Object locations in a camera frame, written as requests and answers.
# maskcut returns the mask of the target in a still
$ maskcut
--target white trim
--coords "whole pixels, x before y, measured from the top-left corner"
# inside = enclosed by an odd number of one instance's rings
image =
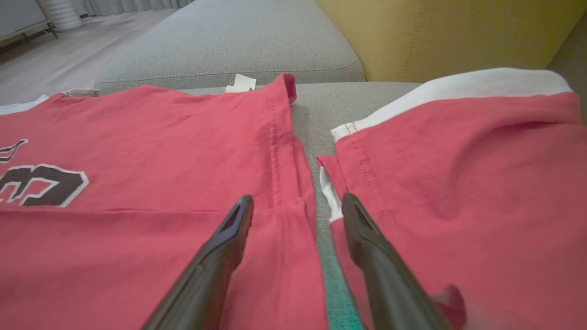
[[[528,97],[572,92],[563,77],[548,70],[510,68],[461,73],[431,80],[375,111],[365,119],[331,130],[335,142],[360,130],[377,126],[414,107],[435,100],[465,97]]]
[[[342,203],[324,166],[320,166],[320,188],[330,207],[330,219],[328,221],[333,223],[335,220],[342,218]]]
[[[23,112],[43,103],[49,99],[49,96],[43,94],[38,99],[28,103],[15,103],[13,105],[0,106],[0,116],[9,115],[11,113]]]

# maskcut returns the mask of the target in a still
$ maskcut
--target yellow cushion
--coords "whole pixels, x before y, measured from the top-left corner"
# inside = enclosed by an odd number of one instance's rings
[[[318,0],[367,80],[425,82],[471,70],[545,68],[586,0]]]

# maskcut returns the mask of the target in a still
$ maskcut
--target pink t-shirt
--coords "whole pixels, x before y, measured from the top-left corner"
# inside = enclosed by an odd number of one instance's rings
[[[239,196],[226,329],[326,325],[294,77],[247,93],[53,95],[0,119],[0,324],[138,329]]]
[[[560,76],[441,78],[332,133],[337,154],[319,158],[330,204],[357,195],[429,294],[456,285],[475,329],[587,325],[587,129]],[[336,214],[339,261],[372,328]]]

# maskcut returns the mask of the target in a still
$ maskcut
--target wooden floor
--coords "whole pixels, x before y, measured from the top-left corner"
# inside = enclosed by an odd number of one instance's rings
[[[88,17],[75,31],[34,39],[0,57],[0,105],[36,100],[74,88],[91,88],[108,57],[177,9]]]

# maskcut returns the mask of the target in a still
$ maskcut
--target gray fabric upholstery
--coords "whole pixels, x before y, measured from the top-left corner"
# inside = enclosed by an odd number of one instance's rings
[[[282,72],[299,83],[365,80],[354,51],[314,0],[198,0],[113,55],[95,88],[220,87],[237,72],[261,85]]]
[[[330,209],[322,195],[316,156],[335,154],[330,129],[347,122],[365,118],[380,107],[418,87],[416,83],[363,82],[317,83],[297,85],[298,99],[292,105],[293,132],[303,144],[312,172],[316,195],[318,250],[326,291],[326,308],[330,329],[358,329],[360,321],[353,312],[346,281],[340,269],[332,235]],[[191,95],[221,94],[222,88],[184,90]]]

